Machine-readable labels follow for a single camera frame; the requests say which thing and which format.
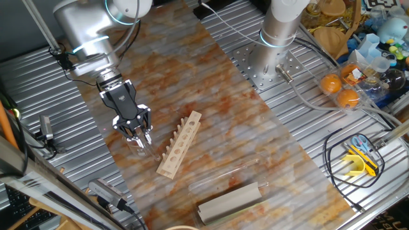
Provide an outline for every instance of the metal table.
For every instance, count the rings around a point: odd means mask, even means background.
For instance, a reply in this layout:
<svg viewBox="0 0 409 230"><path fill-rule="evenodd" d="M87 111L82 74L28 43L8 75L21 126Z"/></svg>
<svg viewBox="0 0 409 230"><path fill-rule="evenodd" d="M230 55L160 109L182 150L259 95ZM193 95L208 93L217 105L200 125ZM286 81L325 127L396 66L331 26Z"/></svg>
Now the metal table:
<svg viewBox="0 0 409 230"><path fill-rule="evenodd" d="M197 6L195 0L186 0L186 2L191 8ZM264 15L247 0L236 1L219 13L232 26L254 39L257 37L264 18ZM202 20L202 24L232 59L232 62L237 65L232 52L249 44L249 42L228 28L214 15ZM326 68L323 60L307 48L294 45L292 52L312 73L318 73ZM5 78L6 73L9 73L6 77L9 80L9 89L13 95L18 97L20 105L23 105L22 113L25 116L23 122L30 130L33 132L38 130L38 114L51 115L58 144L65 146L68 150L67 155L58 156L53 161L55 166L65 167L65 174L82 189L86 188L90 178L100 176L113 185L117 185L120 190L127 192L128 198L132 198L77 87L65 79L59 66L48 55L47 49L41 49L2 63L0 65L2 79ZM38 82L40 77L45 77L48 81L40 83ZM308 72L303 71L295 76L295 82L303 96L310 102L318 105L331 103L318 89L313 81L313 76ZM385 135L384 127L371 116L362 112L345 115L341 112L314 111L306 107L284 81L277 82L271 88L258 93L326 175L321 156L323 141L329 133L338 128L344 128L340 136L332 140L330 144L356 132L367 134L373 139ZM67 104L64 107L60 105L63 102L68 103L69 106L66 106ZM377 184L367 189L340 185L340 189L345 194L365 209L381 201L407 180L409 174L408 153L399 141L382 149L381 154L385 158L386 167ZM339 161L335 160L334 165L339 165ZM368 179L370 178L363 176L356 178L357 183L365 183ZM0 208L7 205L4 187L0 185ZM126 213L114 211L115 216L124 221L125 224L135 221ZM48 222L42 229L54 229L56 224L58 222Z"/></svg>
<svg viewBox="0 0 409 230"><path fill-rule="evenodd" d="M195 0L188 0L186 2L191 8L198 6ZM238 0L223 10L218 11L218 14L241 33L252 39L258 38L258 32L264 15L249 1ZM214 37L222 50L231 58L232 62L238 66L240 60L234 59L233 51L245 45L250 45L251 42L227 27L215 15L206 17L201 23ZM316 43L304 27L300 26L299 32L298 36ZM314 51L308 48L293 44L291 51L314 74L328 68L325 63L326 60L320 58ZM246 74L243 76L251 81L251 76L246 76ZM294 76L297 88L305 99L315 105L331 106L332 102L321 92L313 79L314 77L305 70ZM372 140L379 139L386 134L384 130L387 128L377 122L377 119L382 120L378 115L368 115L364 112L347 115L339 111L328 112L311 109L297 98L291 86L284 80L276 82L271 88L256 90L327 177L329 175L325 170L322 154L323 142L328 134L343 128L340 133L328 142L329 145L358 132L366 134ZM337 157L337 159L332 161L333 167L335 167L333 169L334 173L339 172L343 168L340 167L341 161L339 158L342 152L343 148L334 148L332 155L334 158ZM342 183L339 184L339 188L352 201L363 206L364 209L368 209L377 202L380 202L404 181L408 180L409 159L403 142L395 141L383 148L380 153L385 159L385 171L382 177L371 188L355 188ZM371 180L371 177L360 175L352 179L351 182L364 185L370 183ZM393 201L388 202L383 208L373 213L372 217L375 217L379 212L393 204ZM357 223L356 226L360 226L367 221L369 220Z"/></svg>

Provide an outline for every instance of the marble-patterned mat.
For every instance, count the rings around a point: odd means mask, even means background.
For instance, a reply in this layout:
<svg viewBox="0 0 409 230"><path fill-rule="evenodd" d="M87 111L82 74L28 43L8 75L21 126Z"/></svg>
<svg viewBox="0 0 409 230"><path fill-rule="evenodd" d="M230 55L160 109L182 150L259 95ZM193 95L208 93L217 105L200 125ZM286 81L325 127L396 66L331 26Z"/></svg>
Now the marble-patterned mat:
<svg viewBox="0 0 409 230"><path fill-rule="evenodd" d="M274 116L183 1L151 9L120 70L152 108L155 150L165 152L180 118L200 112L201 126L174 180L152 158L131 154L112 129L114 111L95 88L80 92L149 229L195 226L188 181L252 154L268 153L270 197L218 229L336 229L354 212ZM230 181L221 190L239 185Z"/></svg>

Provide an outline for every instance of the plush toy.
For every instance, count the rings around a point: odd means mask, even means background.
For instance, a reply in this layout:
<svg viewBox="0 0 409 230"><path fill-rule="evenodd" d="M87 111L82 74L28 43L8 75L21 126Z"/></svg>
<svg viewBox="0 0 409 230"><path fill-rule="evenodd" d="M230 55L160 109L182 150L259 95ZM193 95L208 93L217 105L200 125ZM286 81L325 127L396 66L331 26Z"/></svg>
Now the plush toy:
<svg viewBox="0 0 409 230"><path fill-rule="evenodd" d="M406 22L399 18L392 18L386 21L381 28L379 28L376 35L379 36L380 42L392 44L402 42L402 38L408 31Z"/></svg>

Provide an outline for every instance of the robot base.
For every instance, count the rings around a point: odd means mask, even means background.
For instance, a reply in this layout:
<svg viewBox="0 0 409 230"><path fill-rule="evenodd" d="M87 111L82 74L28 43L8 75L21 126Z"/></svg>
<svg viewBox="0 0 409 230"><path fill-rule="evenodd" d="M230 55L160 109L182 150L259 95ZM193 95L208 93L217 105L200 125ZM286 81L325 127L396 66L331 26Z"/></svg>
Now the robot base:
<svg viewBox="0 0 409 230"><path fill-rule="evenodd" d="M255 73L251 66L249 66L250 52L253 51L254 46L254 43L250 43L234 50L233 57L237 60L237 68L245 73L245 76L258 91L263 91L272 87L274 84L283 81L284 79L278 74L273 76L262 76ZM290 52L288 52L287 55L287 63L284 65L288 73L291 75L295 75L302 71L302 65Z"/></svg>

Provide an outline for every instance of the orange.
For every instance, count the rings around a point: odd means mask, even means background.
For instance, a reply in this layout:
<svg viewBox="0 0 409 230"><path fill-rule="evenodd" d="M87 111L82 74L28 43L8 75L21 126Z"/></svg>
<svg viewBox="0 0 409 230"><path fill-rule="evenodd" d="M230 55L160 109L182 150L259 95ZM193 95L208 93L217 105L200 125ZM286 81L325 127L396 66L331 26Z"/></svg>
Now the orange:
<svg viewBox="0 0 409 230"><path fill-rule="evenodd" d="M352 89L343 89L337 96L338 104L345 109L352 109L359 103L357 92Z"/></svg>
<svg viewBox="0 0 409 230"><path fill-rule="evenodd" d="M337 93L341 89L342 83L336 74L327 74L321 79L321 89L324 93Z"/></svg>
<svg viewBox="0 0 409 230"><path fill-rule="evenodd" d="M342 70L341 70L341 78L343 79L344 77L348 76L350 73L352 73L352 70L354 69L360 70L360 68L355 65L355 64L348 64L346 65Z"/></svg>

